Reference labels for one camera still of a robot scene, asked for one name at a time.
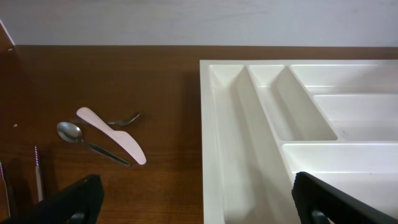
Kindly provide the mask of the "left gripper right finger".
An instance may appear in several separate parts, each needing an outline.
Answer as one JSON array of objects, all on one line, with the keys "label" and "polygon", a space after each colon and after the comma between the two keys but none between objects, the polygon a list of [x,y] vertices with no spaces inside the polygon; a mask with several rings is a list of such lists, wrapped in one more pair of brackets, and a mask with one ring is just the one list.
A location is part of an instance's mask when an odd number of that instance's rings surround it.
[{"label": "left gripper right finger", "polygon": [[307,172],[296,173],[292,197],[302,224],[397,223],[397,219]]}]

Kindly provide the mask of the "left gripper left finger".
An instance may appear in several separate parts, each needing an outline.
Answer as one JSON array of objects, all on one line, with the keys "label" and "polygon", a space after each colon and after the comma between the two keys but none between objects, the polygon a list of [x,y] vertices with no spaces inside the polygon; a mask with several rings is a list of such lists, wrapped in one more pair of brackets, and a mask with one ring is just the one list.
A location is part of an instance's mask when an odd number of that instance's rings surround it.
[{"label": "left gripper left finger", "polygon": [[90,174],[34,205],[25,215],[9,218],[1,224],[95,224],[103,200],[101,177]]}]

